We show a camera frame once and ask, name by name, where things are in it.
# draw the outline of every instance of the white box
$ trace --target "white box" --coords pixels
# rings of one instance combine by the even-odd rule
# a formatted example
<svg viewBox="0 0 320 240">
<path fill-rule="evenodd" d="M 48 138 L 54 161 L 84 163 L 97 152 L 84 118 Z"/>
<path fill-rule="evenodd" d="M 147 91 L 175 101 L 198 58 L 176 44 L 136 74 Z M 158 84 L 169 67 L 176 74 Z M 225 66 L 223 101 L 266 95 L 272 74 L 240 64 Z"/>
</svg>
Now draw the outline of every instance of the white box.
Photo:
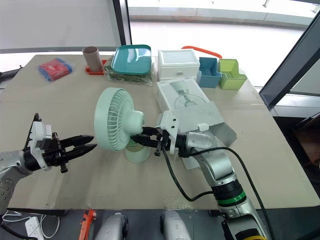
<svg viewBox="0 0 320 240">
<path fill-rule="evenodd" d="M 200 63 L 193 49 L 159 50 L 158 80 L 197 78 Z"/>
<path fill-rule="evenodd" d="M 199 124 L 207 124 L 209 131 L 219 141 L 230 146 L 237 134 L 225 123 L 217 106 L 210 101 L 193 78 L 180 77 L 159 81 L 157 101 L 162 112 L 170 110 L 179 122 L 180 133 L 198 132 Z M 198 162 L 193 157 L 183 158 L 187 170 L 197 168 Z"/>
<path fill-rule="evenodd" d="M 191 77 L 158 81 L 156 85 L 157 101 L 162 112 L 210 102 L 196 81 Z"/>
</svg>

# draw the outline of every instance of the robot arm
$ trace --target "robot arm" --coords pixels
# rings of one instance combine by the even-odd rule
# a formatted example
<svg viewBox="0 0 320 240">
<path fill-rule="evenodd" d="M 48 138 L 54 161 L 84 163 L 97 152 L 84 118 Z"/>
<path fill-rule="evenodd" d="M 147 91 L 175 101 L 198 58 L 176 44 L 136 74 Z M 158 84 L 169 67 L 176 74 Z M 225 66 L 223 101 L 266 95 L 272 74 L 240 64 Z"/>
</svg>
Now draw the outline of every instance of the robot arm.
<svg viewBox="0 0 320 240">
<path fill-rule="evenodd" d="M 43 169 L 60 166 L 61 173 L 68 171 L 66 163 L 80 157 L 96 147 L 89 143 L 94 137 L 79 135 L 60 140 L 52 133 L 51 126 L 42 123 L 36 113 L 23 150 L 0 152 L 0 216 L 5 214 L 17 182 Z"/>
<path fill-rule="evenodd" d="M 242 240 L 253 236 L 269 239 L 257 211 L 237 180 L 228 155 L 222 150 L 200 152 L 218 147 L 212 133 L 205 131 L 208 128 L 204 127 L 204 132 L 180 134 L 178 124 L 173 114 L 165 111 L 158 119 L 157 128 L 145 127 L 142 134 L 131 139 L 156 148 L 156 156 L 160 155 L 162 148 L 170 150 L 170 153 L 178 148 L 180 157 L 192 156 L 197 160 L 224 217 L 222 228 L 226 240 Z M 152 140 L 152 135 L 156 135 L 157 140 Z"/>
</svg>

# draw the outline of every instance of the red tray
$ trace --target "red tray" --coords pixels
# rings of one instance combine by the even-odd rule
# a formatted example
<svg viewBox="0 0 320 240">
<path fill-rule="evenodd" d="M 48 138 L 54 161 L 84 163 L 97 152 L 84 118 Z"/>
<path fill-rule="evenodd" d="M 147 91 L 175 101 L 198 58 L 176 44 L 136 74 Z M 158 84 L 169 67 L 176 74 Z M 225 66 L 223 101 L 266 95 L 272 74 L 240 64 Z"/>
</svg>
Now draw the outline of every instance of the red tray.
<svg viewBox="0 0 320 240">
<path fill-rule="evenodd" d="M 102 64 L 105 65 L 107 60 L 102 60 Z M 85 67 L 85 72 L 89 75 L 103 75 L 103 71 L 90 71 L 89 66 Z"/>
</svg>

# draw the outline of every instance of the blue container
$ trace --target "blue container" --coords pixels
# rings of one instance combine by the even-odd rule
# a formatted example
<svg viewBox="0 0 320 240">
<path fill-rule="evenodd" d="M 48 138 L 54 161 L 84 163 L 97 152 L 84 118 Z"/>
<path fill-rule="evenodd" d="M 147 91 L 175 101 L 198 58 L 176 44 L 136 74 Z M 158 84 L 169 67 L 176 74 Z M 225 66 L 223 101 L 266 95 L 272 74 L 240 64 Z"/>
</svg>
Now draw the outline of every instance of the blue container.
<svg viewBox="0 0 320 240">
<path fill-rule="evenodd" d="M 118 74 L 148 74 L 151 70 L 151 47 L 144 44 L 118 47 L 111 68 Z"/>
<path fill-rule="evenodd" d="M 218 72 L 218 60 L 213 57 L 200 57 L 200 68 L 197 82 L 201 88 L 215 88 L 221 80 Z"/>
</svg>

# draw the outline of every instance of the beige table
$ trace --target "beige table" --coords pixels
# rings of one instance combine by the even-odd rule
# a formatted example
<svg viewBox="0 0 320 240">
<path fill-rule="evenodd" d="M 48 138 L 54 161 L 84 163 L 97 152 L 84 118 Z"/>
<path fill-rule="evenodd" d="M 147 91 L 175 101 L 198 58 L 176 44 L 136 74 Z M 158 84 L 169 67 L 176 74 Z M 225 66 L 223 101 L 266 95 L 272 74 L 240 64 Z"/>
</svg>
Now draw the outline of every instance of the beige table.
<svg viewBox="0 0 320 240">
<path fill-rule="evenodd" d="M 108 87 L 125 88 L 137 110 L 145 113 L 146 126 L 154 126 L 160 109 L 156 84 L 146 86 L 107 81 L 84 72 L 81 55 L 65 55 L 76 70 L 55 82 L 47 82 L 36 66 L 54 55 L 37 55 L 9 83 L 0 98 L 0 152 L 22 149 L 38 112 L 63 139 L 94 135 L 94 111 L 101 92 Z M 242 157 L 266 208 L 309 207 L 320 200 L 294 153 L 247 81 L 239 91 L 203 89 L 227 124 L 237 133 L 231 145 Z M 237 159 L 230 159 L 244 190 L 256 208 L 258 202 Z M 153 154 L 144 163 L 126 160 L 124 152 L 96 147 L 67 164 L 68 172 L 38 170 L 16 186 L 10 207 L 35 209 L 216 209 L 213 196 L 186 201 L 175 186 L 165 159 Z M 197 168 L 187 171 L 177 158 L 172 167 L 189 196 L 210 188 Z"/>
</svg>

